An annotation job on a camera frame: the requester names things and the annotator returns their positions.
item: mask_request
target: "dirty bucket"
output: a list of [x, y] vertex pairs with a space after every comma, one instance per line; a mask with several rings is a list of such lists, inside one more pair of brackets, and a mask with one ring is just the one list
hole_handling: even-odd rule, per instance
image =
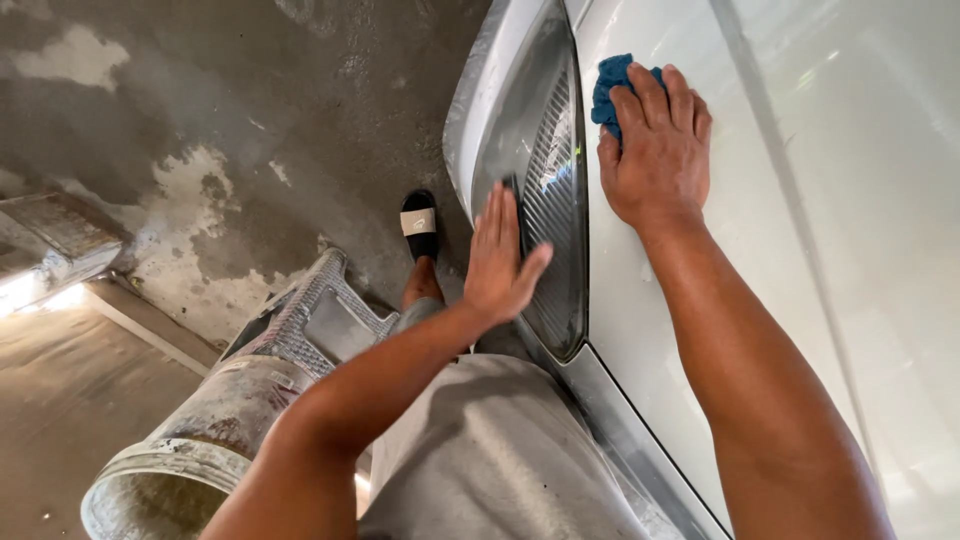
[[94, 540], [196, 538], [250, 467], [276, 418], [313, 380], [277, 356], [240, 356], [143, 442], [117, 454], [81, 503]]

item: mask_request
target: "headlight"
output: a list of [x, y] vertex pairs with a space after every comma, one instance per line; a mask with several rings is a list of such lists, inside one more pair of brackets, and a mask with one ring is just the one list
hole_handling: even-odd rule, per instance
[[587, 186], [583, 107], [573, 38], [560, 0], [546, 2], [529, 48], [500, 96], [474, 168], [472, 215], [498, 179], [515, 179], [524, 255], [554, 246], [523, 312], [558, 360], [577, 352], [587, 327]]

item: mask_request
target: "leg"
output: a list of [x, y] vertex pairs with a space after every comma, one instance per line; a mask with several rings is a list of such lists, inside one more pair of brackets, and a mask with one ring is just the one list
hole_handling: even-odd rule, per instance
[[437, 283], [434, 264], [433, 258], [427, 256], [417, 259], [414, 271], [410, 273], [407, 286], [403, 289], [401, 301], [403, 310], [421, 298], [435, 298], [441, 303], [444, 301], [444, 293], [440, 290], [440, 284]]

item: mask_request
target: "label on bucket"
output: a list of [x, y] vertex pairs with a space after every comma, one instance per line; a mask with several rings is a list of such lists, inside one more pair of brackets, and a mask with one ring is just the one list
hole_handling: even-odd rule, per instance
[[238, 369], [243, 369], [243, 367], [244, 367], [245, 365], [247, 365], [247, 364], [249, 364], [249, 362], [246, 361], [246, 360], [244, 360], [244, 361], [242, 361], [242, 362], [237, 362], [237, 363], [235, 363], [235, 364], [230, 364], [229, 366], [227, 366], [227, 367], [225, 367], [224, 369], [220, 370], [220, 373], [227, 373], [227, 372], [230, 372], [230, 371], [236, 371], [236, 370], [238, 370]]
[[273, 373], [271, 373], [269, 379], [272, 380], [273, 382], [276, 382], [280, 386], [283, 386], [287, 390], [294, 389], [293, 379], [290, 379], [289, 377], [287, 377], [286, 375], [283, 375], [278, 371], [274, 371]]

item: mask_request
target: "left hand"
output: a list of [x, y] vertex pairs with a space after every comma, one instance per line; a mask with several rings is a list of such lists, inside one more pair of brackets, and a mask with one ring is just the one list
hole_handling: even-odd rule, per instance
[[470, 244], [470, 265], [464, 284], [464, 304], [492, 326], [514, 319], [528, 304], [534, 287], [553, 257], [553, 247], [541, 244], [520, 267], [520, 227], [516, 198], [497, 182], [477, 216]]

